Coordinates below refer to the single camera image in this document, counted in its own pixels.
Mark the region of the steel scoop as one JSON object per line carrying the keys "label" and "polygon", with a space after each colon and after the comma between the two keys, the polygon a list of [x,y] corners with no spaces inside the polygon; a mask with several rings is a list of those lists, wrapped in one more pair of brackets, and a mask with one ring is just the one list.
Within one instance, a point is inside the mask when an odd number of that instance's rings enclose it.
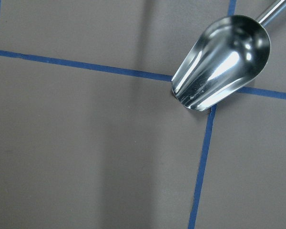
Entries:
{"label": "steel scoop", "polygon": [[266,26],[285,8],[286,0],[276,0],[256,19],[231,15],[210,24],[171,79],[175,98],[205,111],[253,81],[271,52]]}

